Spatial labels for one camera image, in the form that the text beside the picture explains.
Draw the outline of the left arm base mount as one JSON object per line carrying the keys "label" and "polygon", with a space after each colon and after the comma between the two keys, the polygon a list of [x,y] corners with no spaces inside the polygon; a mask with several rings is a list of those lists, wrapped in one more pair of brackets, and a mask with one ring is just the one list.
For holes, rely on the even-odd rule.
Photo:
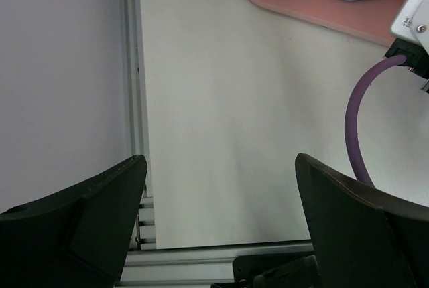
{"label": "left arm base mount", "polygon": [[234,281],[211,287],[322,287],[316,256],[310,253],[280,253],[239,256],[232,262]]}

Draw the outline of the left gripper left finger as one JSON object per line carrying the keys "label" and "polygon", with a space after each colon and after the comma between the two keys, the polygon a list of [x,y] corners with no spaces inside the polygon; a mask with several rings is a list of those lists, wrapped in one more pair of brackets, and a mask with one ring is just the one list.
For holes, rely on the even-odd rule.
{"label": "left gripper left finger", "polygon": [[147,161],[134,155],[1,214],[2,287],[113,287],[121,278]]}

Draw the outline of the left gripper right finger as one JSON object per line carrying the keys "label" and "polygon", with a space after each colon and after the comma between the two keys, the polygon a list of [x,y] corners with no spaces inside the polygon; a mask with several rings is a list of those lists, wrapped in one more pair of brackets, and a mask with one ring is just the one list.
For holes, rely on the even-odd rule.
{"label": "left gripper right finger", "polygon": [[428,207],[307,154],[296,157],[295,171],[324,287],[428,286]]}

